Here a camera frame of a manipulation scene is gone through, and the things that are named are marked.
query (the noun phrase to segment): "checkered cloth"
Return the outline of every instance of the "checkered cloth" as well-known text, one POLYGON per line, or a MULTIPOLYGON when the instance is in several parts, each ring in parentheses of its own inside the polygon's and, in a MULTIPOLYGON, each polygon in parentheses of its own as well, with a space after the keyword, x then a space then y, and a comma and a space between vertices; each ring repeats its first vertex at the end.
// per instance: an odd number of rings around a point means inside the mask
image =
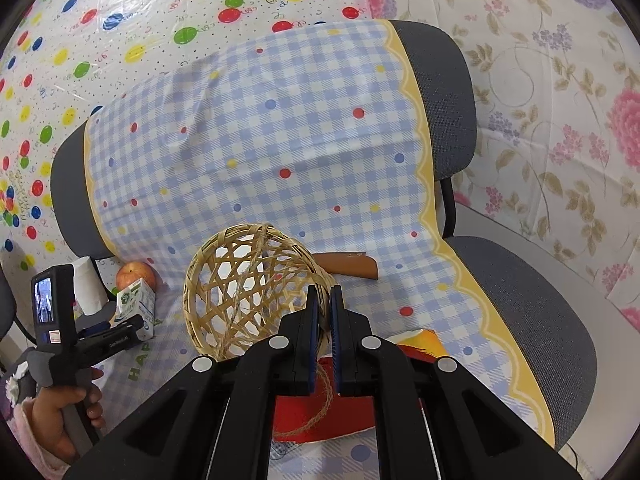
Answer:
MULTIPOLYGON (((86 167, 103 236, 124 260, 148 258, 163 281, 156 337, 106 365, 110 423, 193 357, 180 295, 201 244, 231 225, 270 222, 313 252, 367 251, 380 279, 339 276, 348 306, 382 337, 435 330, 536 426, 532 409, 508 396, 506 352, 481 335, 479 305, 451 286, 455 270, 418 220, 433 195, 415 177, 417 111, 399 92, 403 68, 387 35, 366 21, 272 34, 143 82, 92 117, 86 167), (412 315, 401 315, 406 306, 412 315)), ((354 458, 367 454, 357 446, 375 455, 363 433, 291 450, 271 473, 377 476, 377 459, 354 458)))

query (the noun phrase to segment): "gray chair seat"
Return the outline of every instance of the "gray chair seat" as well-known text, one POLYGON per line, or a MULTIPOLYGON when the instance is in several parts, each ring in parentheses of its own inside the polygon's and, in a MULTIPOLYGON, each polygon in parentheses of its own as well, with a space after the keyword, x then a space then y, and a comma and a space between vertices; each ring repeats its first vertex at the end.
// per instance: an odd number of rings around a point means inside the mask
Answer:
POLYGON ((596 383, 591 337, 562 295, 523 259, 484 238, 446 239, 502 316, 545 397, 560 449, 596 383))

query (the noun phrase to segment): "wicker basket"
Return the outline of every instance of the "wicker basket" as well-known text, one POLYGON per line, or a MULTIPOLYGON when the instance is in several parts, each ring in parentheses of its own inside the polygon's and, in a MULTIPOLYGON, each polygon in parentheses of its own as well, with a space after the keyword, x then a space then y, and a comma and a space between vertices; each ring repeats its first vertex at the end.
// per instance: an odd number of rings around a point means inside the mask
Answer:
POLYGON ((335 280, 305 247, 268 224, 240 224, 211 237, 187 270, 182 302, 197 351, 216 361, 243 354, 278 331, 318 288, 321 317, 335 280))

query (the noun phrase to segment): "paper towel roll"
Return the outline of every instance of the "paper towel roll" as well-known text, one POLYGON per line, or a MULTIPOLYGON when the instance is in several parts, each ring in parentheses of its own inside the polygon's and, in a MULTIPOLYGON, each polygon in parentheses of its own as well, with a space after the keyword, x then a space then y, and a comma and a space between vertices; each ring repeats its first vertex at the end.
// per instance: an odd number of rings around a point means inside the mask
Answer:
POLYGON ((91 316, 109 301, 102 280, 88 256, 74 261, 74 293, 86 316, 91 316))

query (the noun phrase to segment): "hand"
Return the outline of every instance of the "hand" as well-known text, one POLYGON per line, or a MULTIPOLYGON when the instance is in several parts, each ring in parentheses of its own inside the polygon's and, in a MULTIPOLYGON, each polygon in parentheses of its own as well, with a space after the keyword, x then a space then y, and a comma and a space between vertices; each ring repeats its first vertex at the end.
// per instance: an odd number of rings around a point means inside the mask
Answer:
MULTIPOLYGON (((92 380, 103 375, 101 370, 92 368, 92 380)), ((102 398, 102 392, 98 386, 93 385, 88 395, 91 405, 87 408, 86 414, 94 428, 103 428, 105 422, 102 406, 98 402, 102 398)), ((36 442, 66 463, 73 462, 77 452, 66 434, 61 410, 65 406, 81 402, 86 396, 87 391, 78 386, 42 388, 33 403, 31 414, 27 413, 36 442)))

